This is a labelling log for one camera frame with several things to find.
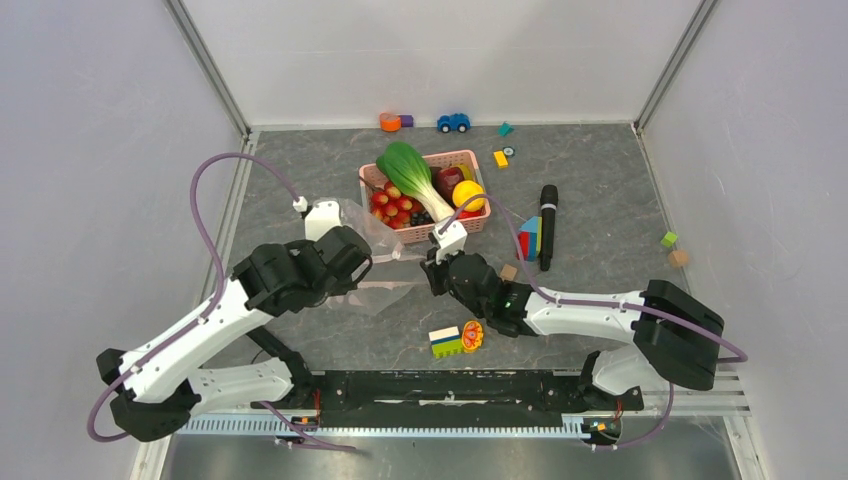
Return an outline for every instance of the white wall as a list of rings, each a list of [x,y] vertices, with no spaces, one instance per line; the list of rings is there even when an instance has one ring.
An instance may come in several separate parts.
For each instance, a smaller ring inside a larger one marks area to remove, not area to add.
[[[85,433],[95,356],[193,306],[191,175],[239,140],[159,1],[4,2],[0,64],[0,478],[126,478],[138,443]],[[208,223],[231,173],[205,179]]]
[[[720,3],[646,131],[779,479],[848,478],[846,21],[842,0]]]
[[[185,0],[254,125],[633,120],[697,0]]]

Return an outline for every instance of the microphone head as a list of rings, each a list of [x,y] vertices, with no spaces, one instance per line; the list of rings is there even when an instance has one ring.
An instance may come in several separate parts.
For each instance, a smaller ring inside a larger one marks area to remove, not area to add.
[[[556,185],[545,185],[542,187],[542,195],[539,197],[539,204],[544,205],[550,203],[556,205],[559,203],[559,191]]]

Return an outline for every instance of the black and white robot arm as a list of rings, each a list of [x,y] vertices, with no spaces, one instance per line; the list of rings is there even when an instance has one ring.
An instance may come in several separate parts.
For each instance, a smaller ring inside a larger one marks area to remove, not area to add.
[[[365,240],[341,224],[337,202],[319,201],[308,211],[305,201],[295,205],[304,215],[306,238],[257,247],[234,267],[224,296],[205,321],[167,344],[142,368],[133,365],[175,332],[197,322],[209,299],[149,343],[129,351],[109,349],[97,357],[107,384],[134,369],[110,403],[119,427],[141,441],[151,441],[204,412],[258,401],[291,400],[291,405],[301,405],[312,394],[312,377],[303,358],[273,338],[263,339],[269,334],[259,327],[355,289],[372,259]],[[614,397],[660,377],[693,389],[712,387],[717,345],[658,326],[656,318],[634,309],[561,305],[529,285],[503,281],[480,255],[464,253],[467,233],[459,222],[440,233],[443,225],[435,226],[431,240],[436,247],[422,262],[434,295],[450,293],[477,318],[485,318],[491,328],[508,336],[579,334],[622,342],[617,350],[589,355],[581,378],[592,394]],[[610,295],[542,292],[555,299],[609,305],[649,302],[699,324],[704,324],[708,312],[720,323],[711,329],[721,334],[723,322],[717,315],[673,285],[655,282],[645,291]],[[273,350],[274,358],[240,367],[201,368],[243,335],[260,345],[276,341],[271,348],[263,345]]]

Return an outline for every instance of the orange toy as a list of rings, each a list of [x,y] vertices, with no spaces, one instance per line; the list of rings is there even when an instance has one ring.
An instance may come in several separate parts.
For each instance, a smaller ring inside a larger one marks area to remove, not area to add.
[[[397,132],[400,130],[400,117],[393,113],[381,113],[380,128],[385,132]]]
[[[477,320],[470,320],[462,327],[462,350],[472,353],[483,345],[483,325]]]

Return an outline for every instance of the white vegetable stem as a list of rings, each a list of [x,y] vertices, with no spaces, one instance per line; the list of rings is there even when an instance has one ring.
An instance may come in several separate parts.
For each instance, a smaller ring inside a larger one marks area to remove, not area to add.
[[[419,192],[413,195],[413,197],[421,202],[421,205],[424,205],[424,209],[430,213],[430,216],[433,217],[433,221],[436,223],[449,218],[454,213],[454,209],[435,190],[432,193],[429,191]]]

